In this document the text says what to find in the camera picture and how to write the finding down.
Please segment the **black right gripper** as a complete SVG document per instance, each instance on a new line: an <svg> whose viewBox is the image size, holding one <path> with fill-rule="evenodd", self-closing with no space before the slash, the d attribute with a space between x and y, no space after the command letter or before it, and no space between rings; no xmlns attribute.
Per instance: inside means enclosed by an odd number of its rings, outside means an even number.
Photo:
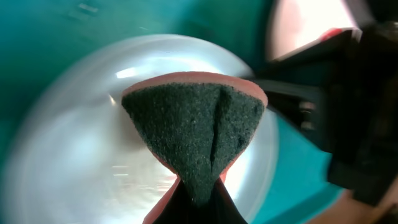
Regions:
<svg viewBox="0 0 398 224"><path fill-rule="evenodd" d="M397 0L348 1L358 28L256 72L278 115L332 155L327 180L377 205L397 177Z"/></svg>

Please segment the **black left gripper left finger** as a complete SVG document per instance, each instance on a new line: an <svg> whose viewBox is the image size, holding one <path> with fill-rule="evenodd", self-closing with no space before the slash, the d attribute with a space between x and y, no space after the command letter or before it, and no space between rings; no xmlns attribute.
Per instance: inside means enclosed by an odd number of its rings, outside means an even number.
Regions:
<svg viewBox="0 0 398 224"><path fill-rule="evenodd" d="M152 224L197 224L199 216L188 190L182 180L173 184L168 200L152 220Z"/></svg>

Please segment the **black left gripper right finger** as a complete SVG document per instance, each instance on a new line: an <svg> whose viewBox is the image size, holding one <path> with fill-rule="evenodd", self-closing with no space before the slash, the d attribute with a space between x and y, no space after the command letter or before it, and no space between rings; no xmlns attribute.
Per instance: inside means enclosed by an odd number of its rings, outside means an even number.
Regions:
<svg viewBox="0 0 398 224"><path fill-rule="evenodd" d="M215 182L211 191L205 218L208 224L247 224L221 179Z"/></svg>

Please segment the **pink green scrub sponge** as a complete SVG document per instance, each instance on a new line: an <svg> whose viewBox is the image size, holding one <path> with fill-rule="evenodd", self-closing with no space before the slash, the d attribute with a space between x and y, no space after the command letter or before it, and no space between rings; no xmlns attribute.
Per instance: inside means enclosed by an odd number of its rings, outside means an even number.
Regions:
<svg viewBox="0 0 398 224"><path fill-rule="evenodd" d="M251 142L266 110L264 91L238 77L175 72L128 87L121 104L153 156L177 176L175 183L185 184L199 223L208 224L211 191ZM167 193L145 223L158 215Z"/></svg>

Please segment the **light blue plate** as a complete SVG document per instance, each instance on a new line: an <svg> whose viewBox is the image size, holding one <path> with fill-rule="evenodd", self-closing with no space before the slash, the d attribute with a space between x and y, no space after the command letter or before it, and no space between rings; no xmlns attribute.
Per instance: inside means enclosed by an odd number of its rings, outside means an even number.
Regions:
<svg viewBox="0 0 398 224"><path fill-rule="evenodd" d="M1 177L2 223L142 223L176 176L148 150L122 92L173 72L252 77L230 51L161 34L110 45L55 82L22 123Z"/></svg>

